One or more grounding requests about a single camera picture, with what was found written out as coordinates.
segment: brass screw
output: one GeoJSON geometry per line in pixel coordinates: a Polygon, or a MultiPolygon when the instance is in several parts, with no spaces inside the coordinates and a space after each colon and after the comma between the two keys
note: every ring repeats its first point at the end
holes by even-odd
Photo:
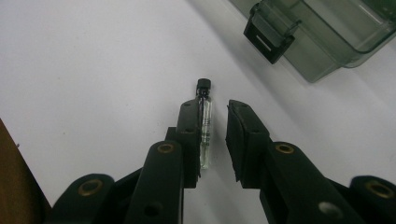
{"type": "Polygon", "coordinates": [[[78,188],[78,194],[84,197],[91,196],[102,189],[103,182],[100,179],[91,179],[78,188]]]}
{"type": "Polygon", "coordinates": [[[368,190],[378,197],[389,199],[395,196],[395,192],[386,185],[379,183],[376,180],[371,180],[364,185],[368,190]]]}
{"type": "Polygon", "coordinates": [[[157,150],[163,154],[167,154],[173,152],[175,147],[171,144],[162,144],[157,147],[157,150]]]}
{"type": "Polygon", "coordinates": [[[285,153],[285,154],[291,154],[294,152],[294,148],[285,145],[285,144],[279,144],[275,146],[275,149],[278,150],[281,153],[285,153]]]}

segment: small bottle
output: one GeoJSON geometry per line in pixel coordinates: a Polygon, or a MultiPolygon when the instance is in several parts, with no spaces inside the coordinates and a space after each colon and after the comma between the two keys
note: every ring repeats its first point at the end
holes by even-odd
{"type": "Polygon", "coordinates": [[[209,96],[211,82],[209,79],[198,80],[196,97],[199,100],[199,118],[201,122],[201,169],[209,167],[209,142],[212,127],[212,99],[209,96]]]}

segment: green tinted container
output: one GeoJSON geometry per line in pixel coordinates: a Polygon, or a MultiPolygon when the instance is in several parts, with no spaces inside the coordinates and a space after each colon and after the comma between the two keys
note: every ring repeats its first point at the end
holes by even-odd
{"type": "Polygon", "coordinates": [[[361,65],[396,35],[396,0],[232,2],[249,18],[250,41],[266,57],[283,54],[310,82],[361,65]]]}

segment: brown surface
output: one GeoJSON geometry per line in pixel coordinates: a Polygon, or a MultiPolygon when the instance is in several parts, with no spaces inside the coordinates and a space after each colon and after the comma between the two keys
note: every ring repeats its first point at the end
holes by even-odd
{"type": "Polygon", "coordinates": [[[42,223],[50,205],[0,120],[0,224],[42,223]]]}

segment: white surface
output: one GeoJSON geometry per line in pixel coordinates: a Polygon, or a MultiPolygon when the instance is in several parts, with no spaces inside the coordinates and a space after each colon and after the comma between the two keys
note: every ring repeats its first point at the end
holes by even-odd
{"type": "Polygon", "coordinates": [[[1,1],[0,118],[50,203],[83,175],[140,168],[200,77],[213,83],[213,158],[186,190],[185,223],[266,222],[259,192],[234,181],[229,99],[327,177],[396,183],[396,41],[309,84],[285,59],[265,61],[245,25],[226,0],[1,1]]]}

